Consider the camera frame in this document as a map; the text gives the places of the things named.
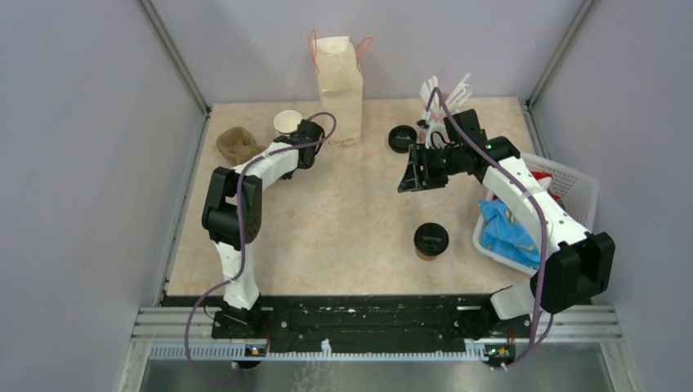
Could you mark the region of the black plastic cup lid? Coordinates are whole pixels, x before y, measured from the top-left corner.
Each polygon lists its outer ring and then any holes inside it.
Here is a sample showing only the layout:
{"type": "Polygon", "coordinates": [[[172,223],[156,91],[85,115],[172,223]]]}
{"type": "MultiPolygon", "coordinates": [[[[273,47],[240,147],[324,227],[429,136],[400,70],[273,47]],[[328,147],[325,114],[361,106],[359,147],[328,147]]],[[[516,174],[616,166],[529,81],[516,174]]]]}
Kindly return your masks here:
{"type": "Polygon", "coordinates": [[[449,234],[442,226],[434,222],[420,225],[414,233],[414,247],[443,253],[449,246],[449,234]]]}

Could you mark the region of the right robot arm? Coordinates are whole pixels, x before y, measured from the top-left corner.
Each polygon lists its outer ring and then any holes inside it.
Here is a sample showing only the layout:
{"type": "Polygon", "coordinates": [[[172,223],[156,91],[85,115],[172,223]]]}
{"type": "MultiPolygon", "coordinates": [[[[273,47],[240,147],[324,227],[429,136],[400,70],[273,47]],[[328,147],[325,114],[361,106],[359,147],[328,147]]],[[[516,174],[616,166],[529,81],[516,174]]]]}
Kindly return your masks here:
{"type": "Polygon", "coordinates": [[[609,285],[615,242],[573,219],[535,179],[521,151],[505,136],[488,138],[469,109],[444,120],[449,142],[413,143],[398,192],[447,186],[449,177],[474,176],[497,196],[539,248],[539,270],[525,283],[492,294],[479,314],[481,330],[502,336],[512,319],[543,310],[557,314],[603,293],[609,285]]]}

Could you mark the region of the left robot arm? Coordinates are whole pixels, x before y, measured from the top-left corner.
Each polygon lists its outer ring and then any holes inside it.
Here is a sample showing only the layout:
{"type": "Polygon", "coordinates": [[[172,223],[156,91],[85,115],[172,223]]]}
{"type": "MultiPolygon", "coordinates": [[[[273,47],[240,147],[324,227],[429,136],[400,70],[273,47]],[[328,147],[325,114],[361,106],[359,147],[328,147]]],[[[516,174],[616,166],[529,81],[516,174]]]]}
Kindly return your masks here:
{"type": "Polygon", "coordinates": [[[310,116],[246,163],[212,172],[202,226],[221,261],[222,312],[242,337],[255,336],[262,327],[256,307],[260,292],[254,277],[252,242],[262,227],[263,193],[277,180],[287,180],[295,171],[313,167],[322,144],[335,128],[325,131],[310,116]]]}

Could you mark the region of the cream paper gift bag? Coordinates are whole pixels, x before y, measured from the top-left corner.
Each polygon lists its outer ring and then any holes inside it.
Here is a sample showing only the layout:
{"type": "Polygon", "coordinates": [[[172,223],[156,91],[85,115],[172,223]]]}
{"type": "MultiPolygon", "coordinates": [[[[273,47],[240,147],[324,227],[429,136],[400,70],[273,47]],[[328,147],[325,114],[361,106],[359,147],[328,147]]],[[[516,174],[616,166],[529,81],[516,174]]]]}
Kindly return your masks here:
{"type": "Polygon", "coordinates": [[[329,151],[341,151],[360,143],[364,79],[360,61],[373,37],[354,44],[348,36],[320,38],[308,35],[308,51],[315,67],[321,109],[333,114],[336,130],[326,142],[329,151]]]}

